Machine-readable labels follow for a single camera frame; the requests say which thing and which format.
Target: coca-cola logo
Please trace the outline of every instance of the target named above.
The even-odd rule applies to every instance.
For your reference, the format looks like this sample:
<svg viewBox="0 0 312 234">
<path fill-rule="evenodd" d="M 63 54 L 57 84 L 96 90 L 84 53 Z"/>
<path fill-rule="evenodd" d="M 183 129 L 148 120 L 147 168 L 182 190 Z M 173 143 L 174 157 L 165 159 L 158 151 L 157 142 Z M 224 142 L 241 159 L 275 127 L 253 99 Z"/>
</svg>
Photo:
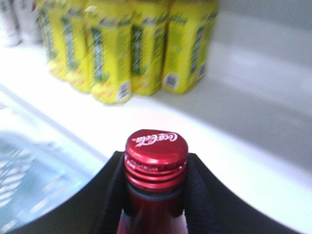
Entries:
<svg viewBox="0 0 312 234">
<path fill-rule="evenodd" d="M 153 134 L 148 136 L 139 136 L 137 138 L 133 138 L 132 141 L 136 142 L 136 147 L 141 147 L 142 145 L 153 145 L 157 141 L 176 141 L 177 134 L 176 133 L 160 133 Z"/>
</svg>

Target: yellow can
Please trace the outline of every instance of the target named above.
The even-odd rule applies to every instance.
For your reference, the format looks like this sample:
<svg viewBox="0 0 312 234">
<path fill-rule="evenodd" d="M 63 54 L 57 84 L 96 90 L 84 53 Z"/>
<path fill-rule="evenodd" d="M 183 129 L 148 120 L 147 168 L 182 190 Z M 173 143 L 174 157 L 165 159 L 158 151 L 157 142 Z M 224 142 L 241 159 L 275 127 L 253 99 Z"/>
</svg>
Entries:
<svg viewBox="0 0 312 234">
<path fill-rule="evenodd" d="M 208 18 L 215 7 L 212 0 L 176 0 L 172 4 L 162 80 L 164 90 L 182 94 L 198 80 L 199 64 L 203 63 L 199 57 L 205 57 L 210 35 Z"/>
<path fill-rule="evenodd" d="M 66 52 L 61 23 L 63 3 L 57 0 L 38 0 L 36 3 L 49 70 L 56 77 L 65 80 Z"/>
<path fill-rule="evenodd" d="M 61 17 L 66 48 L 66 80 L 76 89 L 89 92 L 89 60 L 85 33 L 84 8 L 86 0 L 64 1 Z"/>
<path fill-rule="evenodd" d="M 85 13 L 91 93 L 105 103 L 125 102 L 131 96 L 131 6 L 124 0 L 90 0 Z"/>
<path fill-rule="evenodd" d="M 133 91 L 151 95 L 160 89 L 168 3 L 133 1 L 131 74 Z"/>
</svg>

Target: beverage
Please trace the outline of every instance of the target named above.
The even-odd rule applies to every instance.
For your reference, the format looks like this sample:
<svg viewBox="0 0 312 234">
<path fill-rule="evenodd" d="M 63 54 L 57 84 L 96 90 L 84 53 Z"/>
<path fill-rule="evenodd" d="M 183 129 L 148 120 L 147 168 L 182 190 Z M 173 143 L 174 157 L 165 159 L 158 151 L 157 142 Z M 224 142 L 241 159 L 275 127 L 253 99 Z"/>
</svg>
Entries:
<svg viewBox="0 0 312 234">
<path fill-rule="evenodd" d="M 215 1 L 209 2 L 210 14 L 207 16 L 207 24 L 203 32 L 203 40 L 201 40 L 199 55 L 198 55 L 198 65 L 196 69 L 195 83 L 205 76 L 206 66 L 207 66 L 207 55 L 209 50 L 210 38 L 214 29 L 216 16 L 218 14 L 219 8 Z"/>
<path fill-rule="evenodd" d="M 19 20 L 21 38 L 24 42 L 42 41 L 39 26 L 39 10 L 34 0 L 14 0 L 14 9 Z"/>
<path fill-rule="evenodd" d="M 151 95 L 161 84 L 168 2 L 135 0 L 133 7 L 132 88 L 135 93 Z"/>
<path fill-rule="evenodd" d="M 172 4 L 163 89 L 182 94 L 193 88 L 197 81 L 199 55 L 207 49 L 208 18 L 215 12 L 215 7 L 216 3 L 211 0 L 176 0 Z"/>
<path fill-rule="evenodd" d="M 61 17 L 64 2 L 56 0 L 38 0 L 39 22 L 45 46 L 50 72 L 65 80 L 66 47 L 64 42 Z"/>
<path fill-rule="evenodd" d="M 14 46 L 20 42 L 19 25 L 10 0 L 0 0 L 0 46 Z"/>
<path fill-rule="evenodd" d="M 91 93 L 105 103 L 131 95 L 132 13 L 125 0 L 90 0 L 86 6 Z"/>
<path fill-rule="evenodd" d="M 91 79 L 85 33 L 85 5 L 86 0 L 66 1 L 61 22 L 66 47 L 65 78 L 76 89 L 89 92 Z"/>
<path fill-rule="evenodd" d="M 177 133 L 139 130 L 127 141 L 128 207 L 117 234 L 187 234 L 183 182 L 188 146 Z"/>
</svg>

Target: red bottle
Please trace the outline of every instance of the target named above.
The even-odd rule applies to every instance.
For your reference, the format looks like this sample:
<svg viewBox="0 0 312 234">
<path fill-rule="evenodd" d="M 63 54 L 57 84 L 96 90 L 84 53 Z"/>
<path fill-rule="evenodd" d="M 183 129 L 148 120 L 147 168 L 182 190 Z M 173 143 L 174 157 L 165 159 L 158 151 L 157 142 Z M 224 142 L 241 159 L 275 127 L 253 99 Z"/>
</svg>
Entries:
<svg viewBox="0 0 312 234">
<path fill-rule="evenodd" d="M 177 133 L 139 130 L 127 141 L 128 207 L 117 234 L 187 234 L 183 181 L 188 146 Z"/>
</svg>

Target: bottle cap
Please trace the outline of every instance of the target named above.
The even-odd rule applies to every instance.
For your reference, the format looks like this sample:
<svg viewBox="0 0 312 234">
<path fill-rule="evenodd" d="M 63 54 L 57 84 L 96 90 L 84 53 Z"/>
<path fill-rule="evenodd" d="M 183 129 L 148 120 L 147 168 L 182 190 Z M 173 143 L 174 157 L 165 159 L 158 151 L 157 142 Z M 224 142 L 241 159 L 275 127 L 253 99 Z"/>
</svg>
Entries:
<svg viewBox="0 0 312 234">
<path fill-rule="evenodd" d="M 188 145 L 177 133 L 139 130 L 129 136 L 125 151 L 125 174 L 135 187 L 165 192 L 186 177 Z"/>
</svg>

